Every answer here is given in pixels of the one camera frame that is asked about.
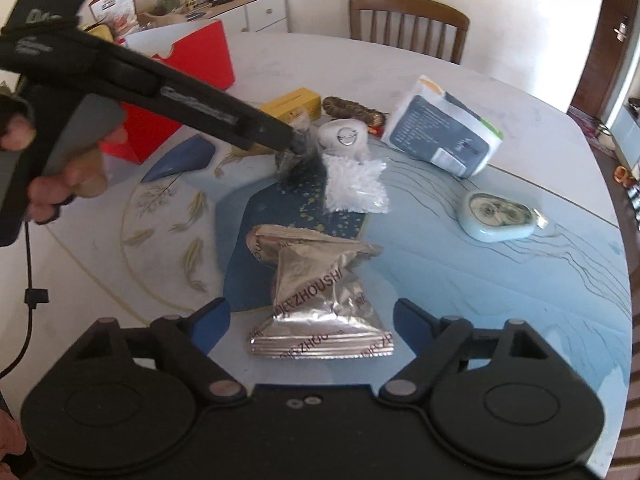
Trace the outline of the person's left hand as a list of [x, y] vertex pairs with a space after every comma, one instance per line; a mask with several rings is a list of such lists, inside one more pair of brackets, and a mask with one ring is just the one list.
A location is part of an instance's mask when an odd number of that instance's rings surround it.
[[[1, 148], [5, 151], [23, 151], [35, 140], [36, 130], [22, 114], [14, 114], [1, 133]], [[28, 187], [26, 216], [29, 220], [45, 224], [58, 218], [60, 209], [73, 196], [93, 198], [108, 187], [103, 154], [99, 143], [78, 152], [66, 162], [59, 174], [39, 177]]]

